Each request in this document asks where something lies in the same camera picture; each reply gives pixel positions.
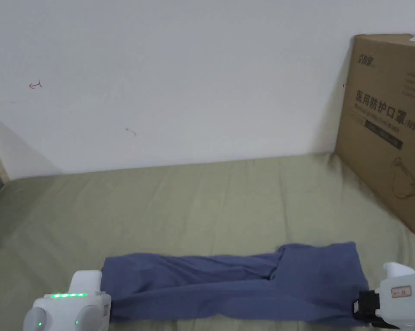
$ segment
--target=brown cardboard box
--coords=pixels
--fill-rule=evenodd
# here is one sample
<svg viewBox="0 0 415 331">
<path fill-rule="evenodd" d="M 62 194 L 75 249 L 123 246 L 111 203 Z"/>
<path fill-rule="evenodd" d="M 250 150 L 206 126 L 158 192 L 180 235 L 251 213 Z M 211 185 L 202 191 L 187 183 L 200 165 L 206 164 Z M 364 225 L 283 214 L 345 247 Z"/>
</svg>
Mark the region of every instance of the brown cardboard box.
<svg viewBox="0 0 415 331">
<path fill-rule="evenodd" d="M 415 233 L 414 36 L 355 37 L 336 153 Z"/>
</svg>

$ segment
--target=folded fabric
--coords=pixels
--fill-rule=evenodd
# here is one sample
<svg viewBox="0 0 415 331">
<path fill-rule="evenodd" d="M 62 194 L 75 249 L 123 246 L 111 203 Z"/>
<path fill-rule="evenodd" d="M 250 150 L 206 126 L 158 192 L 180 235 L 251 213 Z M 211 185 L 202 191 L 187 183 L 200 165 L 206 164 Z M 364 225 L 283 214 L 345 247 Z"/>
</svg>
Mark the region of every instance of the folded fabric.
<svg viewBox="0 0 415 331">
<path fill-rule="evenodd" d="M 369 289 L 354 243 L 287 244 L 255 256 L 131 254 L 107 258 L 102 274 L 112 322 L 222 314 L 362 326 L 352 305 Z"/>
</svg>

